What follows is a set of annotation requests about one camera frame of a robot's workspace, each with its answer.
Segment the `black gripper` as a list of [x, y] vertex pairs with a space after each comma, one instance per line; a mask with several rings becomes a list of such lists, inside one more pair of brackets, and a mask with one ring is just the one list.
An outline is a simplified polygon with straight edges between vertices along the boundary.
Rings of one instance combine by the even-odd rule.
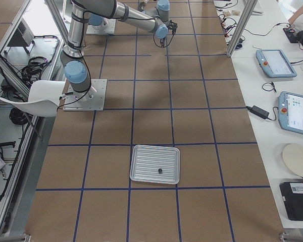
[[161, 47], [164, 47], [164, 44], [166, 43], [166, 38], [161, 38], [160, 39], [160, 44], [161, 44]]

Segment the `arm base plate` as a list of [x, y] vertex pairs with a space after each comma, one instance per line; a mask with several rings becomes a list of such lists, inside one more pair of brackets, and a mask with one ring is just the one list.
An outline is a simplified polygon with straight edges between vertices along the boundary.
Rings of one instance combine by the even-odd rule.
[[87, 34], [91, 35], [114, 35], [116, 20], [101, 18], [93, 18], [89, 20]]
[[90, 90], [81, 98], [85, 92], [74, 92], [69, 84], [68, 92], [73, 92], [73, 94], [66, 96], [65, 105], [62, 108], [64, 111], [103, 111], [106, 89], [107, 79], [92, 79]]

